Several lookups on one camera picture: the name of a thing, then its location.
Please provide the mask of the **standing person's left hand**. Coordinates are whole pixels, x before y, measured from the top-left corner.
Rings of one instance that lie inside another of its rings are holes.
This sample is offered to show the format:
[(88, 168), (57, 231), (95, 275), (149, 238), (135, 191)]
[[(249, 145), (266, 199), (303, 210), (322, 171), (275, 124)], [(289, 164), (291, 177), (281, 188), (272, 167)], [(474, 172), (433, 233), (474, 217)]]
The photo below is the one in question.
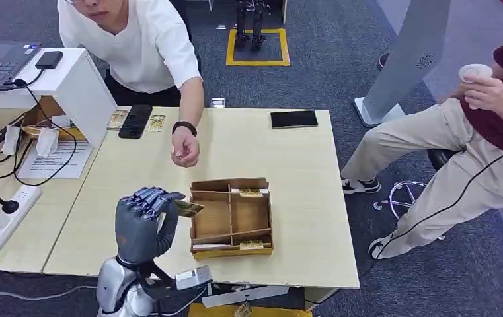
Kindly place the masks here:
[(187, 127), (178, 127), (172, 135), (172, 161), (180, 167), (196, 166), (200, 155), (200, 144)]

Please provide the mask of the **seated person's hand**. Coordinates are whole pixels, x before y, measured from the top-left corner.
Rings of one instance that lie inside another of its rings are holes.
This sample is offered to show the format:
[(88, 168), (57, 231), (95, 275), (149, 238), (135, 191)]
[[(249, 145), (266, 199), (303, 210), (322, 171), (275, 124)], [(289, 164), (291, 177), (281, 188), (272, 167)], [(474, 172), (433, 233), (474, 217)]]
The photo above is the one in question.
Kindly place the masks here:
[(461, 83), (463, 99), (471, 110), (503, 114), (503, 82), (492, 77), (471, 77)]

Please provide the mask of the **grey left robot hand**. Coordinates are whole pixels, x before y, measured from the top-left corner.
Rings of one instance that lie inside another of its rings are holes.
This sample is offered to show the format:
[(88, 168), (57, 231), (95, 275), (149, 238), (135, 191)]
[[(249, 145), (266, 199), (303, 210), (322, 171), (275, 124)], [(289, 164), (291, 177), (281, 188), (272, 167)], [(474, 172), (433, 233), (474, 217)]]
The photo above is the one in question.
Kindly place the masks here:
[(152, 262), (172, 245), (177, 224), (176, 200), (185, 195), (160, 187), (142, 187), (121, 198), (115, 212), (118, 257), (128, 264)]

